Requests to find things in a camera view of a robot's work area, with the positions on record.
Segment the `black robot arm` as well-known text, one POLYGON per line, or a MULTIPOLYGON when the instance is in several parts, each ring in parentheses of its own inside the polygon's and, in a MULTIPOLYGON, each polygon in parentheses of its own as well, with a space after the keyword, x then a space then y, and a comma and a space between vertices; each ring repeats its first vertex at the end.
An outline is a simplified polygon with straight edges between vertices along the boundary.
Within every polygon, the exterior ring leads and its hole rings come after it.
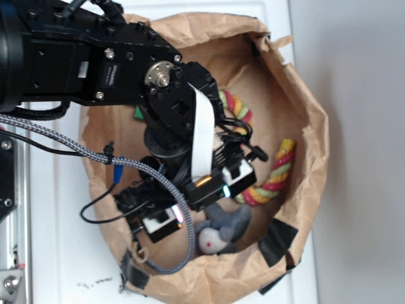
POLYGON ((115 195, 133 232, 152 241, 180 228, 183 210, 234 198, 256 182, 252 128, 228 118, 217 83, 142 22, 127 23, 113 1, 102 15, 82 1, 1 2, 1 117, 54 120, 70 103, 136 105, 146 122, 150 157, 137 164, 141 182, 115 195))

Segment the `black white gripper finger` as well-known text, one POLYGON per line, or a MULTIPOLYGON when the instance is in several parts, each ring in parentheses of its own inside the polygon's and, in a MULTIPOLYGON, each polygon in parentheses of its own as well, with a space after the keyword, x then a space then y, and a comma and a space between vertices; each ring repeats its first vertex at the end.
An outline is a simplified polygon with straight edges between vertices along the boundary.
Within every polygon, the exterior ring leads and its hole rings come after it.
POLYGON ((160 242, 177 232, 184 222, 184 216, 177 205, 168 208, 145 208, 139 217, 152 243, 160 242))
POLYGON ((222 198, 235 198, 256 182, 253 166, 243 158, 230 168, 214 168, 210 175, 185 185, 187 204, 191 210, 201 211, 222 198))

